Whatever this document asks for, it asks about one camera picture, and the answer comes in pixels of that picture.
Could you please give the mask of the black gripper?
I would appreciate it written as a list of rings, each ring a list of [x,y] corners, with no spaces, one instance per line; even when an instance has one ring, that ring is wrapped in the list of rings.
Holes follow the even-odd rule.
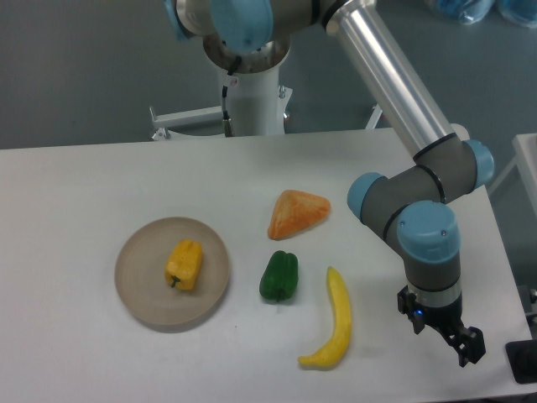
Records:
[[[476,364],[486,353],[484,336],[476,327],[464,327],[462,296],[443,306],[428,306],[418,302],[418,296],[405,286],[397,294],[398,310],[412,323],[415,334],[425,327],[435,329],[457,353],[460,367]]]

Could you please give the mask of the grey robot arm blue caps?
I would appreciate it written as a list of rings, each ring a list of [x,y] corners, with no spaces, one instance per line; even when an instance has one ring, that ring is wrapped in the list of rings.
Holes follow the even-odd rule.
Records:
[[[486,351],[481,330],[461,319],[461,235],[449,203],[485,185],[494,161],[489,149],[461,140],[402,53],[373,1],[168,1],[166,13],[180,40],[200,37],[222,69],[222,125],[227,137],[274,134],[282,113],[270,113],[232,85],[266,71],[269,50],[283,50],[290,36],[319,24],[346,51],[386,113],[414,166],[388,178],[356,179],[347,204],[359,221],[404,261],[406,286],[398,309],[415,332],[436,330],[460,365]]]

